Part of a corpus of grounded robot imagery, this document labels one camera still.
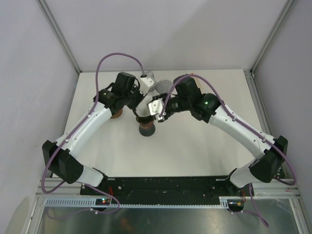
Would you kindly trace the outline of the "white paper coffee filter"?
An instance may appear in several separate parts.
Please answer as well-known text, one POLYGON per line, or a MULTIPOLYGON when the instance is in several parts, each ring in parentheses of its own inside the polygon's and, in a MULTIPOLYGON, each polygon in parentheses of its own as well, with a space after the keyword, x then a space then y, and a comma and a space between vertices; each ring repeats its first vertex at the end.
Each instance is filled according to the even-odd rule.
POLYGON ((152 102, 153 97, 147 95, 140 103, 141 117, 149 116, 148 103, 152 102))

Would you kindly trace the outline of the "olive green dripper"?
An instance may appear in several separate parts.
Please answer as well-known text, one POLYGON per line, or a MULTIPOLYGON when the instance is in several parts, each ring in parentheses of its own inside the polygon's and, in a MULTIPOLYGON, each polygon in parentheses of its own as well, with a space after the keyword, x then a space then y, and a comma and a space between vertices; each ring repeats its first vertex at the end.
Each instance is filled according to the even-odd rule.
POLYGON ((154 123, 154 117, 153 116, 145 116, 145 117, 136 117, 136 121, 142 125, 142 126, 148 126, 154 123))

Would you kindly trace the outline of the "clear grey glass carafe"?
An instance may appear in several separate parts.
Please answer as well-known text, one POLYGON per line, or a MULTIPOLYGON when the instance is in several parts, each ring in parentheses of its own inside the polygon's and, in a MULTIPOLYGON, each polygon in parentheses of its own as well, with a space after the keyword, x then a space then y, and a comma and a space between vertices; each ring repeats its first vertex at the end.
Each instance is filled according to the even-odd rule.
POLYGON ((152 71, 148 71, 146 72, 147 77, 150 79, 150 81, 152 82, 152 85, 149 87, 149 91, 148 92, 153 92, 156 89, 156 79, 154 76, 154 73, 152 71))

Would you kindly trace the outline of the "red-rimmed dark carafe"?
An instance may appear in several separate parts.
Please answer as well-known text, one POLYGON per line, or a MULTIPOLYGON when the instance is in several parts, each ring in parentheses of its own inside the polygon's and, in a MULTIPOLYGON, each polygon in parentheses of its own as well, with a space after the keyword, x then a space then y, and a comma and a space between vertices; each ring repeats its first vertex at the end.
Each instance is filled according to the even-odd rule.
POLYGON ((139 123, 139 132, 144 137, 152 136, 156 131, 156 127, 153 122, 139 123))

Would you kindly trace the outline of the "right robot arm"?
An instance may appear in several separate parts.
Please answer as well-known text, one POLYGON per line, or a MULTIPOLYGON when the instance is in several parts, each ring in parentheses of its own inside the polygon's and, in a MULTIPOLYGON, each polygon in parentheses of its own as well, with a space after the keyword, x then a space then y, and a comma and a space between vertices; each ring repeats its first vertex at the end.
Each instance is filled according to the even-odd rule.
POLYGON ((158 122, 166 121, 175 113, 189 111, 238 141, 254 157, 241 168, 235 168, 227 177, 225 191, 237 195, 250 183, 270 183, 278 179, 276 174, 285 161, 288 140, 275 138, 242 120, 216 92, 203 94, 193 77, 178 77, 168 93, 154 96, 147 105, 150 115, 158 122))

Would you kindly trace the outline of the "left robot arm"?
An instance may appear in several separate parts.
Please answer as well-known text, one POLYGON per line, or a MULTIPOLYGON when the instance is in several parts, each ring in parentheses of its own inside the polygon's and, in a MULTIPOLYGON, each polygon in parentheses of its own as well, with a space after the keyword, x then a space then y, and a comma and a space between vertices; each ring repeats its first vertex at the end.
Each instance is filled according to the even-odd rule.
POLYGON ((42 146, 47 169, 68 184, 74 182, 91 185, 97 195, 104 194, 108 183, 104 174, 83 165, 77 157, 96 130, 127 106, 134 110, 145 98, 153 80, 147 75, 136 78, 129 73, 118 73, 115 82, 105 89, 97 89, 90 108, 68 132, 54 142, 42 146))

